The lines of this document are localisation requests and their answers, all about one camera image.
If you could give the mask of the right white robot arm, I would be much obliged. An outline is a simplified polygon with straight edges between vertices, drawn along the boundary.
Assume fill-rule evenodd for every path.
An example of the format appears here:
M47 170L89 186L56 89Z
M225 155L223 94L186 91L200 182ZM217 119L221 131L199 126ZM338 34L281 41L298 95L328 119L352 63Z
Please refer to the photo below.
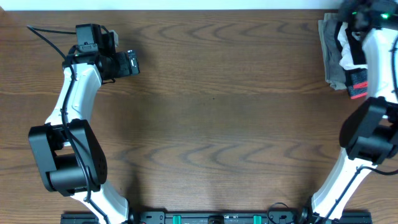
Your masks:
M397 1L343 1L339 17L361 34L368 97L343 123L338 160L296 223L371 223L345 205L369 173L397 174L377 169L397 154Z

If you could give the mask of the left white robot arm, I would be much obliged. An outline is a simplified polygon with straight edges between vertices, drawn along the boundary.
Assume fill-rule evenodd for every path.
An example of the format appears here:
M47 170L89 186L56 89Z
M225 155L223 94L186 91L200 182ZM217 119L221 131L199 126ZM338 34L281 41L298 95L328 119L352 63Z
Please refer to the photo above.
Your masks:
M133 50L118 52L118 35L98 24L77 25L63 58L64 81L45 123L28 140L44 187L86 206L97 223L133 223L129 202L107 180L105 154L90 126L96 94L118 78L139 74Z

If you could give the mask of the black polo shirt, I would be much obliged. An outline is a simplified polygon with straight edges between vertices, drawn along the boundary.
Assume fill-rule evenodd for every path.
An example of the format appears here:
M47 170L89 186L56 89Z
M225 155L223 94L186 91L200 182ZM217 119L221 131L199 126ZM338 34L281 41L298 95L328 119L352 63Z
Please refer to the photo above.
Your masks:
M367 68L361 40L370 25L369 10L363 1L345 0L338 11L341 22L337 41L341 46L340 65L345 70Z

